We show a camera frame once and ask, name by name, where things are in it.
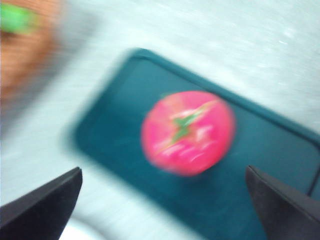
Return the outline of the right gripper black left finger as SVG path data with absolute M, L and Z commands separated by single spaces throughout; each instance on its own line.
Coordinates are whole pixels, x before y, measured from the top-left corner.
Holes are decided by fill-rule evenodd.
M 58 240 L 76 206 L 82 170 L 75 167 L 0 208 L 2 240 Z

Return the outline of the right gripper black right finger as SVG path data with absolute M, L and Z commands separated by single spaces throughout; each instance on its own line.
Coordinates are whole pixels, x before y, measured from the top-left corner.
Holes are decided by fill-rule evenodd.
M 249 165 L 245 182 L 269 240 L 318 240 L 320 202 Z

